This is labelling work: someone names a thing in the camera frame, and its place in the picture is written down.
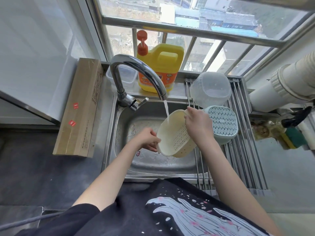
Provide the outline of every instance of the gray cable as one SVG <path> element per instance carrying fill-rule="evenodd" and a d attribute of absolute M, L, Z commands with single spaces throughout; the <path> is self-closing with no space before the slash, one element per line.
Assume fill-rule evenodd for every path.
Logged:
<path fill-rule="evenodd" d="M 35 221 L 37 221 L 37 220 L 51 218 L 51 217 L 60 215 L 60 214 L 62 214 L 62 213 L 63 213 L 63 212 L 58 212 L 58 213 L 53 213 L 53 214 L 47 214 L 47 215 L 40 215 L 40 216 L 36 216 L 36 217 L 33 217 L 33 218 L 29 218 L 29 219 L 25 219 L 25 220 L 13 222 L 13 223 L 8 223 L 8 224 L 0 225 L 0 231 L 6 230 L 6 229 L 9 229 L 9 228 L 18 227 L 18 226 L 25 225 L 25 224 L 28 224 L 28 223 L 32 223 L 32 222 L 35 222 Z"/>

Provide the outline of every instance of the hand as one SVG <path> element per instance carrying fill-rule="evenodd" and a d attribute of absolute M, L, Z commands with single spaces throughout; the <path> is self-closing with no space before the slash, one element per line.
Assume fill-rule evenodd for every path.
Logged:
<path fill-rule="evenodd" d="M 207 113 L 187 107 L 186 129 L 192 140 L 198 145 L 204 140 L 214 139 L 212 119 Z"/>
<path fill-rule="evenodd" d="M 153 152 L 157 152 L 156 144 L 160 141 L 161 139 L 157 137 L 157 134 L 151 127 L 145 127 L 130 142 L 139 146 L 139 150 L 144 148 Z"/>

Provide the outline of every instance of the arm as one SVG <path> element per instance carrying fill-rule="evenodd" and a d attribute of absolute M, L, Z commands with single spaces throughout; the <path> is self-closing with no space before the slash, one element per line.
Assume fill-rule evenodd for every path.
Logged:
<path fill-rule="evenodd" d="M 205 158 L 220 200 L 275 236 L 282 235 L 225 158 L 214 139 L 212 120 L 204 111 L 187 107 L 186 128 Z"/>
<path fill-rule="evenodd" d="M 114 203 L 132 160 L 138 150 L 146 148 L 156 152 L 156 137 L 152 128 L 146 127 L 129 141 L 110 165 L 81 194 L 73 206 L 83 203 L 95 205 L 99 210 Z"/>

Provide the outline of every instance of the bottle label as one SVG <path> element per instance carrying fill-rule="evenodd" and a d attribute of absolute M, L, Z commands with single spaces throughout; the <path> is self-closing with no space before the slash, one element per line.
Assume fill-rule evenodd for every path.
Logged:
<path fill-rule="evenodd" d="M 175 78 L 177 76 L 177 73 L 175 73 L 175 74 L 168 74 L 168 73 L 156 72 L 156 74 L 160 77 L 160 79 L 162 80 L 162 82 L 163 82 L 165 87 L 167 87 L 168 85 L 174 83 Z M 139 81 L 143 85 L 152 86 L 153 87 L 151 82 L 141 73 L 139 73 Z"/>

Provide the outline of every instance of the sponge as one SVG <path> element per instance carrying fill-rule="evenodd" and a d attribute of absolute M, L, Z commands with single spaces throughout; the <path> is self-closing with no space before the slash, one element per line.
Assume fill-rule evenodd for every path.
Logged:
<path fill-rule="evenodd" d="M 285 133 L 281 134 L 281 137 L 290 149 L 296 149 L 307 144 L 303 134 L 295 127 L 288 127 Z"/>

